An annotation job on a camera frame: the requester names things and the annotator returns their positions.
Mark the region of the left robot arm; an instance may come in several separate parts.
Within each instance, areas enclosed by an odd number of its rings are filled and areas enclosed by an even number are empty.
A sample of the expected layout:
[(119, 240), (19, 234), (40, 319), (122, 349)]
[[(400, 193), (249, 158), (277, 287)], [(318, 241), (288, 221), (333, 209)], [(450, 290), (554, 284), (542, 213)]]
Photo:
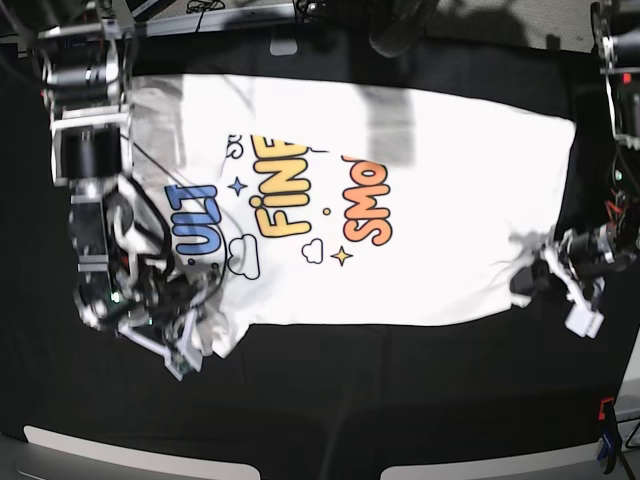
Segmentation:
[(590, 21), (613, 141), (607, 221), (536, 245), (510, 291), (529, 299), (562, 283), (572, 302), (594, 311), (604, 277), (639, 260), (639, 3), (594, 1)]

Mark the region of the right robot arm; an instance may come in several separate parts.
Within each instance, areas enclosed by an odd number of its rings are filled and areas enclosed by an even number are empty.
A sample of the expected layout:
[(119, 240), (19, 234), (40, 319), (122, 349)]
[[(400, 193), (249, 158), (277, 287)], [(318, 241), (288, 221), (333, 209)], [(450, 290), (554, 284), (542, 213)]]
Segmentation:
[(109, 1), (28, 1), (16, 14), (40, 57), (52, 177), (70, 192), (79, 317), (155, 353), (176, 378), (199, 371), (196, 327), (217, 274), (186, 273), (178, 259), (218, 248), (214, 190), (171, 185), (174, 207), (199, 207), (171, 224), (134, 176), (134, 29)]

